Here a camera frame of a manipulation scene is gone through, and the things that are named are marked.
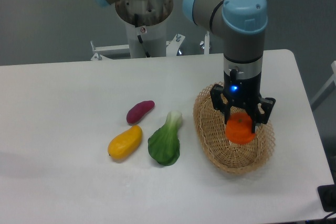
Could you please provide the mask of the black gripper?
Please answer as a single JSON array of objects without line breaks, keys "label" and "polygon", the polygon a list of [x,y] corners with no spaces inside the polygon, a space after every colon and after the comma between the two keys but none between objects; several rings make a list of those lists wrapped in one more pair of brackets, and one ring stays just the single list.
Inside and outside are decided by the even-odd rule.
[{"label": "black gripper", "polygon": [[256,127],[267,124],[272,109],[276,103],[274,98],[263,98],[260,95],[261,73],[249,79],[231,81],[230,76],[224,74],[224,86],[214,84],[210,90],[214,110],[224,116],[226,125],[230,118],[230,109],[235,106],[244,109],[252,119],[252,133]]}]

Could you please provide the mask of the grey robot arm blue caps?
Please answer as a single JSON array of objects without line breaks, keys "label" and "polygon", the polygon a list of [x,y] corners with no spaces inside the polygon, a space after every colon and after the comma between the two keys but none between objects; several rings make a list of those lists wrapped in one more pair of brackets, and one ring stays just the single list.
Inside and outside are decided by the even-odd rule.
[{"label": "grey robot arm blue caps", "polygon": [[[165,32],[160,28],[173,9],[173,0],[96,0],[114,5],[119,17],[131,27],[133,58],[166,56]],[[267,0],[183,0],[185,17],[221,38],[224,44],[224,85],[211,89],[213,108],[231,118],[232,107],[244,109],[251,119],[250,131],[266,124],[275,104],[260,94]]]}]

